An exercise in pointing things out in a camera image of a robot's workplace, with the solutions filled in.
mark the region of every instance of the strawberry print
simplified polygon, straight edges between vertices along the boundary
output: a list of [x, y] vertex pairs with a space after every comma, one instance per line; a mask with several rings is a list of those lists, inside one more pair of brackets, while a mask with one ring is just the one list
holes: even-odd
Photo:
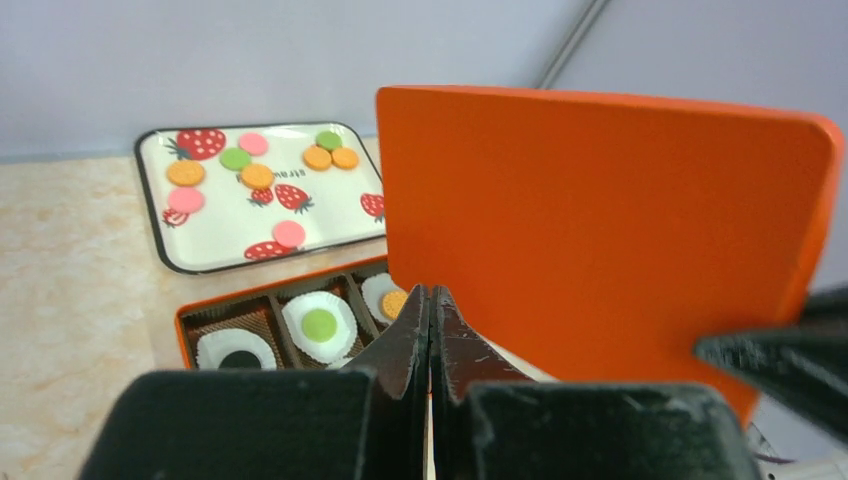
[[309, 210], [309, 207], [315, 206], [312, 204], [312, 197], [293, 185], [277, 185], [274, 187], [274, 193], [277, 194], [280, 204], [294, 210], [294, 213], [303, 213]]
[[269, 203], [274, 201], [274, 194], [271, 192], [270, 188], [263, 188], [262, 190], [254, 190], [250, 194], [250, 198], [247, 199], [251, 205], [256, 205], [257, 207], [264, 207]]
[[374, 217], [375, 222], [383, 221], [383, 213], [386, 210], [386, 205], [385, 202], [383, 202], [382, 195], [363, 193], [362, 196], [359, 197], [359, 203], [362, 205], [362, 209], [365, 210], [365, 213]]
[[244, 251], [244, 258], [248, 260], [262, 260], [288, 255], [295, 251], [297, 251], [296, 248], [284, 247], [277, 242], [259, 242], [256, 245], [247, 247]]
[[208, 160], [221, 153], [227, 144], [224, 132], [217, 128], [180, 130], [177, 139], [168, 139], [166, 147], [177, 160]]
[[179, 227], [187, 220], [187, 213], [180, 213], [172, 208], [169, 208], [162, 212], [162, 221], [165, 222], [165, 226], [167, 226], [168, 228]]

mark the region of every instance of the green disc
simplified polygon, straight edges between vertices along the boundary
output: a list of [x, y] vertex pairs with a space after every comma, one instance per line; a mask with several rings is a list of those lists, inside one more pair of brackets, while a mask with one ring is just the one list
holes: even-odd
[[315, 143], [325, 150], [333, 151], [342, 146], [342, 137], [337, 133], [324, 130], [315, 137]]
[[303, 335], [316, 343], [324, 343], [336, 334], [336, 317], [322, 308], [316, 308], [303, 316], [300, 328]]
[[250, 154], [240, 148], [228, 148], [221, 152], [218, 157], [224, 168], [240, 172], [242, 168], [250, 165]]

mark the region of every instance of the pink cookie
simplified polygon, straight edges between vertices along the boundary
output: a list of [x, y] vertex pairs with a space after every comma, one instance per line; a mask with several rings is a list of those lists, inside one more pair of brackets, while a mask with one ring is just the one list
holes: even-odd
[[274, 240], [284, 247], [299, 247], [306, 240], [306, 231], [299, 223], [286, 220], [274, 227]]
[[258, 133], [245, 133], [239, 137], [239, 147], [245, 152], [258, 157], [268, 151], [268, 140]]
[[196, 188], [180, 187], [168, 195], [168, 206], [179, 213], [194, 213], [206, 203], [206, 197]]

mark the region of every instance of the gray wall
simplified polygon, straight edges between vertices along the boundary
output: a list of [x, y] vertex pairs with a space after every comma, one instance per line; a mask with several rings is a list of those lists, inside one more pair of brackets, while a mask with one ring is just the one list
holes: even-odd
[[162, 126], [373, 132], [382, 85], [529, 84], [583, 2], [5, 0], [0, 157], [128, 152]]
[[[557, 88], [822, 113], [848, 132], [845, 0], [614, 0]], [[848, 169], [815, 286], [848, 281]]]

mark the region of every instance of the marble tabletop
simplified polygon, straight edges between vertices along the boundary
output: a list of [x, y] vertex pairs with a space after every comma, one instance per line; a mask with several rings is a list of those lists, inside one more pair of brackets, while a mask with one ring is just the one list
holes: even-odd
[[[379, 166], [377, 142], [364, 140]], [[156, 253], [131, 157], [0, 167], [0, 479], [74, 478], [117, 396], [182, 368], [182, 305], [386, 252], [385, 240], [188, 276]]]

